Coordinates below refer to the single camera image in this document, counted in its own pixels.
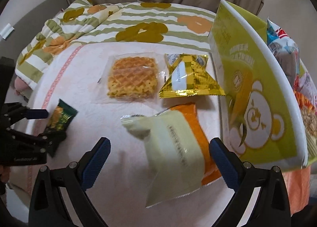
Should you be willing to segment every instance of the noodle package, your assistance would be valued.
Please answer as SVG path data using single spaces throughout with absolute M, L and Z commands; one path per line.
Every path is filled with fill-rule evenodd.
M 153 52 L 109 57 L 96 86 L 95 103 L 145 102 L 158 97 L 164 83 L 163 55 Z
M 187 195 L 221 174 L 209 154 L 194 103 L 171 107 L 152 117 L 123 116 L 121 124 L 144 141 L 156 176 L 146 206 Z
M 194 95 L 225 95 L 206 71 L 207 55 L 172 54 L 165 61 L 170 76 L 159 92 L 160 98 Z

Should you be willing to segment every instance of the human hand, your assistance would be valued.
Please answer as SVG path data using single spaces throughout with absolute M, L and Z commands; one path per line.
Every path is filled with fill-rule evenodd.
M 7 183 L 9 181 L 10 171 L 10 167 L 0 165 L 1 182 Z

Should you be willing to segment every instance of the yellow snack wrapper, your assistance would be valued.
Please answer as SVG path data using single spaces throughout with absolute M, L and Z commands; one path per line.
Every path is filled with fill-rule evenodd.
M 155 173 L 146 207 L 190 194 L 221 176 L 194 103 L 173 106 L 152 117 L 123 116 L 121 124 L 144 141 Z
M 217 81 L 207 73 L 205 66 L 199 63 L 197 55 L 181 54 L 179 58 L 180 62 L 158 93 L 160 98 L 225 95 Z
M 174 54 L 165 54 L 164 59 L 166 62 L 166 65 L 168 67 L 168 71 L 170 74 L 176 69 L 177 65 L 182 61 L 182 57 L 186 55 L 192 55 L 192 54 L 180 54 L 180 53 L 174 53 Z M 207 54 L 204 55 L 192 55 L 195 57 L 196 62 L 198 62 L 204 69 L 207 66 L 208 58 L 209 56 Z

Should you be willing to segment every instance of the blue gripper pad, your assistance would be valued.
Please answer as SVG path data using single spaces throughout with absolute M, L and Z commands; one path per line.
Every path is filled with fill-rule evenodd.
M 210 141 L 210 153 L 214 159 L 220 173 L 227 184 L 228 188 L 233 189 L 235 192 L 239 189 L 238 172 L 235 170 L 233 164 L 230 162 L 225 152 L 217 142 L 218 138 L 213 138 Z
M 101 144 L 93 148 L 95 152 L 81 175 L 81 188 L 85 192 L 94 185 L 103 165 L 105 164 L 111 150 L 110 140 L 105 138 Z

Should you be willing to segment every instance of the waffle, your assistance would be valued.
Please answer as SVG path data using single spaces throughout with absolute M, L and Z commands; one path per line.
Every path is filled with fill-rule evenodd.
M 108 76 L 108 96 L 117 99 L 153 97 L 157 87 L 155 59 L 126 57 L 114 62 Z

